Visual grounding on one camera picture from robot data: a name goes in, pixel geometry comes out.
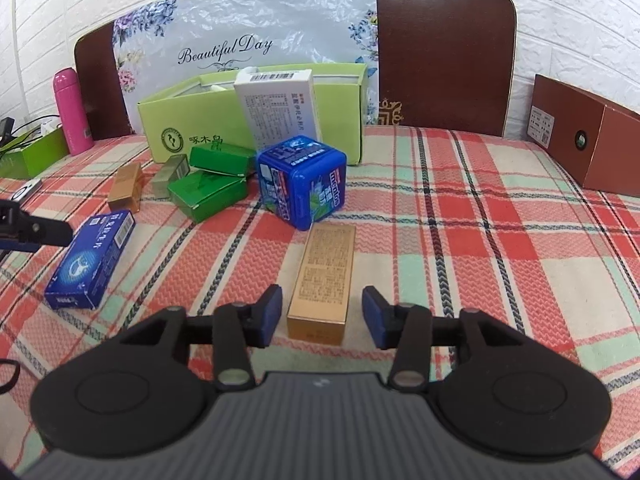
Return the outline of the light green organizer box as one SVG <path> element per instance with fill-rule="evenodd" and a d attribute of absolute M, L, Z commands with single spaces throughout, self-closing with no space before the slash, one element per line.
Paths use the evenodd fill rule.
<path fill-rule="evenodd" d="M 320 142 L 343 152 L 349 165 L 360 163 L 368 114 L 367 66 L 304 63 L 255 68 L 260 72 L 312 70 Z M 259 152 L 233 87 L 240 71 L 195 76 L 140 101 L 141 128 L 152 159 L 167 162 L 172 155 L 190 154 L 195 145 L 216 140 Z"/>

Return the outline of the brown wooden headboard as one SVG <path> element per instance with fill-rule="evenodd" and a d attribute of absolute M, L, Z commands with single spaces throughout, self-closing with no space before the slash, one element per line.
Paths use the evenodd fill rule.
<path fill-rule="evenodd" d="M 376 5 L 378 116 L 368 122 L 501 136 L 514 63 L 513 2 L 376 0 Z M 80 37 L 74 52 L 82 102 L 100 139 L 134 132 L 114 58 L 115 20 Z"/>

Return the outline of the white remote control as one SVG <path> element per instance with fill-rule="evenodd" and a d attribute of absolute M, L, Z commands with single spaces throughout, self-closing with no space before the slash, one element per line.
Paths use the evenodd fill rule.
<path fill-rule="evenodd" d="M 40 188 L 42 188 L 42 180 L 40 178 L 33 178 L 18 188 L 11 195 L 10 200 L 12 200 L 12 202 L 17 202 L 20 205 L 24 205 L 40 190 Z"/>

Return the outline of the tall gold box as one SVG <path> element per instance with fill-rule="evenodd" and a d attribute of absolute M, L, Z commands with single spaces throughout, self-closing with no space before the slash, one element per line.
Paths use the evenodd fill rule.
<path fill-rule="evenodd" d="M 356 228 L 319 222 L 309 231 L 290 306 L 288 336 L 342 344 L 347 321 Z"/>

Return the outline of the black charger device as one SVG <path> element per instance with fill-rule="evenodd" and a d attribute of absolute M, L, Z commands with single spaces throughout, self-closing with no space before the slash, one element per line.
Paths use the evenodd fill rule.
<path fill-rule="evenodd" d="M 0 120 L 0 146 L 5 146 L 13 140 L 14 119 L 5 117 Z"/>

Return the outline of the green tissue box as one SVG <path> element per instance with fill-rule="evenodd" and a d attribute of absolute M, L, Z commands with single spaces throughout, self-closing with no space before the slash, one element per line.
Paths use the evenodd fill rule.
<path fill-rule="evenodd" d="M 1 155 L 2 178 L 29 180 L 68 154 L 63 130 L 56 128 L 38 136 L 28 136 L 23 145 Z"/>

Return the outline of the pink thermos bottle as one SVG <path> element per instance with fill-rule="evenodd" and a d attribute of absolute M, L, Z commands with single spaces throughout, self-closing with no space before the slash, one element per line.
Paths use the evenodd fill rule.
<path fill-rule="evenodd" d="M 53 77 L 53 92 L 68 150 L 79 155 L 93 147 L 87 115 L 82 105 L 76 70 L 63 68 Z"/>

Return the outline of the blue cube tin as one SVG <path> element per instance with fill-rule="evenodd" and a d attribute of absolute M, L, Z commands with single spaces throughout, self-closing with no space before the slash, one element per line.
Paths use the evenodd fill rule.
<path fill-rule="evenodd" d="M 295 229 L 307 231 L 345 203 L 346 155 L 328 144 L 294 136 L 256 158 L 260 200 Z"/>

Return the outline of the floral plastic bag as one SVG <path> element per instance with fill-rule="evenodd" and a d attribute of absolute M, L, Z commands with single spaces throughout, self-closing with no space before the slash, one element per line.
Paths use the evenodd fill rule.
<path fill-rule="evenodd" d="M 361 63 L 367 118 L 378 116 L 376 0 L 156 0 L 116 18 L 112 46 L 136 133 L 143 99 L 245 66 Z"/>

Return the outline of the olive grey small box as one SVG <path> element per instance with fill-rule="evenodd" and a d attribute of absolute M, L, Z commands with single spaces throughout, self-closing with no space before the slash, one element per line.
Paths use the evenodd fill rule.
<path fill-rule="evenodd" d="M 185 154 L 175 154 L 168 158 L 163 167 L 157 171 L 151 180 L 152 193 L 159 200 L 169 197 L 168 184 L 182 179 L 190 172 L 188 158 Z"/>

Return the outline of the white orange medicine box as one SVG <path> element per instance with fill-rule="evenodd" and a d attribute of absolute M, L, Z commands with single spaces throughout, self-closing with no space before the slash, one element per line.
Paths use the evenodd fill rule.
<path fill-rule="evenodd" d="M 312 70 L 243 68 L 233 84 L 258 151 L 294 136 L 320 142 Z"/>

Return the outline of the brown cardboard box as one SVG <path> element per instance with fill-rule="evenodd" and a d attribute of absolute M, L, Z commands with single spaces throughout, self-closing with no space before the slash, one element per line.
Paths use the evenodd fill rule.
<path fill-rule="evenodd" d="M 638 113 L 538 75 L 527 135 L 583 188 L 639 196 Z"/>

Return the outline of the small gold box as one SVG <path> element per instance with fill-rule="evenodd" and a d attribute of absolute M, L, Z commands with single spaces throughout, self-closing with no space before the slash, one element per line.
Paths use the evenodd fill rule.
<path fill-rule="evenodd" d="M 140 162 L 130 162 L 119 168 L 114 175 L 107 206 L 110 211 L 130 210 L 138 212 L 143 188 Z"/>

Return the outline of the blue box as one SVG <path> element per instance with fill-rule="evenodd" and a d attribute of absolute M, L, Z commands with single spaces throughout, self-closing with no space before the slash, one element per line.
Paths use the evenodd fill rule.
<path fill-rule="evenodd" d="M 135 225 L 130 210 L 89 218 L 44 290 L 49 307 L 96 310 Z"/>

